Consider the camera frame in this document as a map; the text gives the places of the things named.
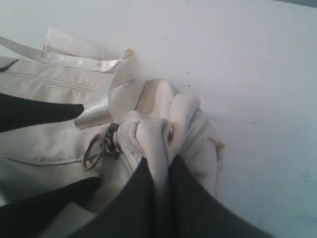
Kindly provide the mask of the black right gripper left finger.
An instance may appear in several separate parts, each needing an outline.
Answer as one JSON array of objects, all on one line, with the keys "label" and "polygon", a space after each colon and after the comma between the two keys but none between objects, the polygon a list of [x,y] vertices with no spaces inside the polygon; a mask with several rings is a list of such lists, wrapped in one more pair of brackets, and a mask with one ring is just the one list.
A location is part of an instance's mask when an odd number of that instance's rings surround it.
[{"label": "black right gripper left finger", "polygon": [[155,237],[154,186],[148,163],[142,158],[116,198],[70,238]]}]

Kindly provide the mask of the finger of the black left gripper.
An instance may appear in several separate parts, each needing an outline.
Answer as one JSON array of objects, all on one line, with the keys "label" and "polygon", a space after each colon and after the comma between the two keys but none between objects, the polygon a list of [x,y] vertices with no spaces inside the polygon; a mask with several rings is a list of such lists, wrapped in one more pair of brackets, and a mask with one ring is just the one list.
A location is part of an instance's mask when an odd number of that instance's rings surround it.
[{"label": "finger of the black left gripper", "polygon": [[77,118],[83,111],[82,104],[40,102],[1,93],[0,131],[68,121]]},{"label": "finger of the black left gripper", "polygon": [[85,204],[101,185],[97,177],[87,178],[59,189],[0,207],[2,238],[34,238],[69,203]]}]

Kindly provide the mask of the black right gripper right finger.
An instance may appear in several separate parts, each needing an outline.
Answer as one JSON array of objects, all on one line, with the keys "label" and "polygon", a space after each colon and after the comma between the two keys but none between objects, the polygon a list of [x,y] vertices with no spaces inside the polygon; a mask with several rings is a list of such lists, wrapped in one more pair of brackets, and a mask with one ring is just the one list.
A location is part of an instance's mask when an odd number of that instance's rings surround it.
[{"label": "black right gripper right finger", "polygon": [[171,228],[166,238],[270,238],[211,196],[180,155],[169,167]]}]

